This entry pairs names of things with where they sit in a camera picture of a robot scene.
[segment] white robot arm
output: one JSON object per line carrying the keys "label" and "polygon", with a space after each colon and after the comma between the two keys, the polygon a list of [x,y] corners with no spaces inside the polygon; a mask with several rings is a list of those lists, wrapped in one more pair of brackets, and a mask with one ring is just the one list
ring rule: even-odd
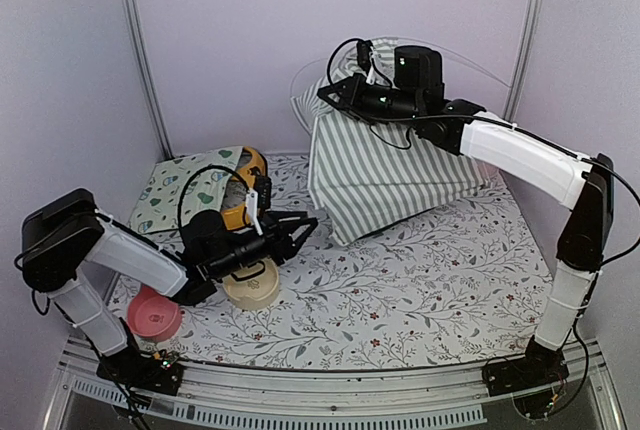
{"label": "white robot arm", "polygon": [[181,305],[195,305],[216,291],[216,281],[241,267],[266,257],[277,264],[292,258],[317,225],[305,212],[268,211],[269,197],[256,197],[255,190],[249,200],[255,228],[230,232],[220,213],[204,210],[180,228],[185,249],[173,255],[98,210],[87,190],[74,190],[25,219],[24,251],[16,266],[29,287],[46,293],[89,338],[100,357],[99,376],[175,395],[182,367],[143,355],[127,324],[106,308],[80,265],[100,264]]}
{"label": "white robot arm", "polygon": [[[358,64],[365,72],[375,70],[371,48],[370,41],[358,40]],[[334,83],[331,60],[329,85],[318,90],[318,97],[336,110],[368,125],[408,125],[419,138],[494,165],[571,210],[558,240],[553,289],[525,356],[489,363],[483,372],[492,395],[566,378],[562,347],[588,304],[613,221],[613,162],[543,141],[466,100],[446,100],[442,58],[429,48],[395,49],[396,88],[371,84],[359,73]]]}

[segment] green pear print fabric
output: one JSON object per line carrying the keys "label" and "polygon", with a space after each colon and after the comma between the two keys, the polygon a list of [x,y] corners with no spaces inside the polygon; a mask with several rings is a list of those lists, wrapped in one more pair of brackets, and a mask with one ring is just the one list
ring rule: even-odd
{"label": "green pear print fabric", "polygon": [[[235,170],[240,155],[242,146],[226,147],[158,163],[136,203],[129,225],[143,235],[177,229],[178,199],[189,177],[207,165]],[[230,177],[227,172],[211,170],[189,184],[182,205],[183,225],[202,210],[220,210]]]}

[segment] lavender wall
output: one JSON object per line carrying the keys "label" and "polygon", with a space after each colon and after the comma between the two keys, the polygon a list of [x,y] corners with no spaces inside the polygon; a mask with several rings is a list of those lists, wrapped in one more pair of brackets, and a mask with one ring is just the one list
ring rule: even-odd
{"label": "lavender wall", "polygon": [[[509,81],[527,0],[138,2],[169,135],[178,153],[191,153],[239,143],[308,150],[289,84],[303,65],[354,35],[436,42]],[[469,72],[457,67],[446,67],[445,78],[452,95],[502,111],[504,88],[465,85]]]}
{"label": "lavender wall", "polygon": [[126,218],[159,152],[120,0],[0,0],[0,15],[0,428],[33,430],[67,327],[13,268],[22,219],[78,186]]}
{"label": "lavender wall", "polygon": [[[640,189],[640,0],[544,0],[518,122],[570,148],[606,153]],[[533,233],[553,257],[567,213],[513,182]],[[640,212],[622,187],[607,253],[640,231]],[[640,252],[605,267],[585,333],[595,335],[611,369],[629,428],[640,428]]]}

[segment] pink bowl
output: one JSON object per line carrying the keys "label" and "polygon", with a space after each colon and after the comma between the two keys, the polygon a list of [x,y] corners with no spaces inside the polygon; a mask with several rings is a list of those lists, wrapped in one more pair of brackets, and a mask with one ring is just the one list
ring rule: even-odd
{"label": "pink bowl", "polygon": [[182,313],[177,303],[159,295],[153,288],[141,285],[127,309],[127,323],[136,335],[164,342],[180,328]]}

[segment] gray and white striped fabric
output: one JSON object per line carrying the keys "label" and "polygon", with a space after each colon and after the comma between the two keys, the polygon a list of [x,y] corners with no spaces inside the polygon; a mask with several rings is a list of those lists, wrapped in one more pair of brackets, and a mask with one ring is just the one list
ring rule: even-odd
{"label": "gray and white striped fabric", "polygon": [[[392,74],[394,42],[373,43],[377,62]],[[355,54],[348,53],[332,78],[337,81],[357,70]],[[326,78],[322,80],[308,92],[314,91],[315,96],[326,85]],[[308,92],[298,103],[315,119],[309,193],[316,208],[325,209],[331,218],[338,244],[348,245],[488,184],[487,171],[474,160],[448,154],[415,135],[410,150],[395,149],[376,138],[366,124],[333,111]],[[377,125],[375,131],[387,142],[406,144],[406,127]]]}

